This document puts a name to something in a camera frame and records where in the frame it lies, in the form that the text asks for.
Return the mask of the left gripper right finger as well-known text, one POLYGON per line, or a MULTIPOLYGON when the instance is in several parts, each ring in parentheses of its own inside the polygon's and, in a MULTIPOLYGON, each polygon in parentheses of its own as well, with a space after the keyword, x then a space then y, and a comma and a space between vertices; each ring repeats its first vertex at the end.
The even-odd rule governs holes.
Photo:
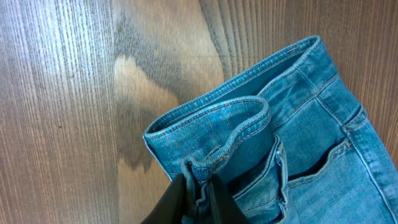
POLYGON ((249 224, 218 174, 211 176, 209 195, 214 224, 249 224))

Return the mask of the light blue jeans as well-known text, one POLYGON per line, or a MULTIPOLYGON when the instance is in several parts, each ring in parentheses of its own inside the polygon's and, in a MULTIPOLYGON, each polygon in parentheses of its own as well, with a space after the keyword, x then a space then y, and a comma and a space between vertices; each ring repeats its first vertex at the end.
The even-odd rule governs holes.
POLYGON ((157 118, 143 135, 184 223, 211 223, 219 175, 251 223, 396 223, 397 170, 322 39, 302 39, 157 118))

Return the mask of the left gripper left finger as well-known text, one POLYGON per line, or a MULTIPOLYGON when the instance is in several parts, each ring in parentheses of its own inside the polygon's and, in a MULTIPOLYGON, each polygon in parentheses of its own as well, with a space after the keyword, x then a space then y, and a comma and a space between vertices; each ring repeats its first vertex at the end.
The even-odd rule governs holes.
POLYGON ((185 192, 185 177, 183 174, 178 174, 141 224, 181 224, 185 192))

